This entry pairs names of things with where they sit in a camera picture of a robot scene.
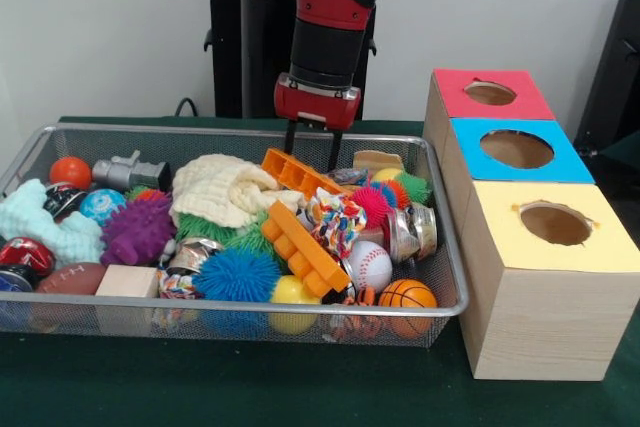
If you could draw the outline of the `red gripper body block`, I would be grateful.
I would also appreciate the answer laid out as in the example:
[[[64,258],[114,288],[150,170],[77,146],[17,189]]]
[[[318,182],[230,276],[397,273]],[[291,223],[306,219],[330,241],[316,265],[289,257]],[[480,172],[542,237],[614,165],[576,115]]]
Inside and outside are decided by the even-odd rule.
[[[329,130],[348,130],[354,123],[361,101],[361,90],[324,89],[301,83],[281,73],[275,84],[275,113],[299,122],[316,122]]]

